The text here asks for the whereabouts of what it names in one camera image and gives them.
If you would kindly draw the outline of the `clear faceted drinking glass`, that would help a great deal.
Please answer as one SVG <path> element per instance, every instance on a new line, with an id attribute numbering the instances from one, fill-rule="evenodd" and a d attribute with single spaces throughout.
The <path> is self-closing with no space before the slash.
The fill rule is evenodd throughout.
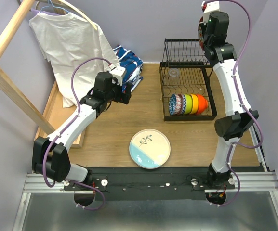
<path id="1" fill-rule="evenodd" d="M 170 68 L 167 76 L 167 86 L 173 87 L 179 84 L 180 71 L 177 68 Z"/>

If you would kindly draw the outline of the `red patterned bowl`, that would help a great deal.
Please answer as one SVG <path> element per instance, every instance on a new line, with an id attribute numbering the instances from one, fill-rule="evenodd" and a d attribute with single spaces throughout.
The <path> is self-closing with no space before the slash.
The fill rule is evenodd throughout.
<path id="1" fill-rule="evenodd" d="M 182 94 L 172 94 L 169 99 L 169 114 L 183 115 L 185 113 L 185 98 Z"/>

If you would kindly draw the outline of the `white and blue plate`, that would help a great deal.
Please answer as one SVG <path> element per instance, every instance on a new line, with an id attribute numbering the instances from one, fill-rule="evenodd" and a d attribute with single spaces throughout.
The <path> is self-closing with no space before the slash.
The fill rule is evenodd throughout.
<path id="1" fill-rule="evenodd" d="M 168 138 L 158 130 L 144 129 L 137 132 L 129 144 L 129 154 L 139 167 L 156 169 L 170 157 L 171 145 Z"/>

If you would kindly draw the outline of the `green bowl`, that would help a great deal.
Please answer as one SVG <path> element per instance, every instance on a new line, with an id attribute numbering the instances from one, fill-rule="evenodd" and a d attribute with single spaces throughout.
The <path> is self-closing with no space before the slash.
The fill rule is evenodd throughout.
<path id="1" fill-rule="evenodd" d="M 185 94 L 185 114 L 193 114 L 193 97 L 191 95 Z"/>

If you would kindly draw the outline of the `yellow bowl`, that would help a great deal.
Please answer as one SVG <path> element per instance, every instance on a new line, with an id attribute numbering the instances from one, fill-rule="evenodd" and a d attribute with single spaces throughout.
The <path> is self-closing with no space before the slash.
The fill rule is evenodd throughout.
<path id="1" fill-rule="evenodd" d="M 198 109 L 199 109 L 199 100 L 198 100 L 197 95 L 195 95 L 195 94 L 192 94 L 191 97 L 192 97 L 192 111 L 191 111 L 191 114 L 196 114 Z"/>

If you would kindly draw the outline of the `orange-red bowl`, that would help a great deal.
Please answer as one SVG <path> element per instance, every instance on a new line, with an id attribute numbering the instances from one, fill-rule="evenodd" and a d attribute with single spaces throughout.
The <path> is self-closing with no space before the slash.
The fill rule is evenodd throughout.
<path id="1" fill-rule="evenodd" d="M 208 108 L 208 101 L 202 95 L 197 94 L 197 98 L 198 98 L 197 114 L 201 114 Z"/>

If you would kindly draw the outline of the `red floral plate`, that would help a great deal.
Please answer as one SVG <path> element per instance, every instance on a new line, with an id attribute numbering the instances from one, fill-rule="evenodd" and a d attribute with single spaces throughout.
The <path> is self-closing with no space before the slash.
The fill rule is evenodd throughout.
<path id="1" fill-rule="evenodd" d="M 204 33 L 206 30 L 206 25 L 204 24 L 203 17 L 200 18 L 199 20 L 199 25 L 198 25 L 198 39 L 199 39 L 199 44 L 204 50 Z"/>

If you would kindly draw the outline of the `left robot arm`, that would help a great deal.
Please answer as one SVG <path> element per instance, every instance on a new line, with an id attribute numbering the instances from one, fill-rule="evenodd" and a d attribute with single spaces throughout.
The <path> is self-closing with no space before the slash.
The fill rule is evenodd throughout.
<path id="1" fill-rule="evenodd" d="M 85 167 L 73 164 L 68 152 L 77 137 L 98 116 L 108 110 L 112 102 L 128 104 L 131 85 L 122 92 L 124 67 L 116 67 L 110 72 L 100 72 L 94 87 L 84 96 L 76 111 L 46 138 L 37 137 L 33 145 L 32 169 L 42 174 L 49 187 L 64 180 L 75 181 L 75 185 L 86 190 L 91 186 L 91 172 Z"/>

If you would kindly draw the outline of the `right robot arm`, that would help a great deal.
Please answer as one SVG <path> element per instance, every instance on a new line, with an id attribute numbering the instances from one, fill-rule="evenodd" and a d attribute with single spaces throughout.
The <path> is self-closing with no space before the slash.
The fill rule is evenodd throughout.
<path id="1" fill-rule="evenodd" d="M 228 26 L 229 16 L 225 12 L 216 10 L 203 16 L 202 47 L 218 78 L 225 102 L 225 117 L 214 124 L 218 144 L 206 177 L 207 185 L 213 189 L 229 181 L 232 152 L 259 116 L 258 111 L 251 109 L 243 92 L 235 48 L 226 41 Z"/>

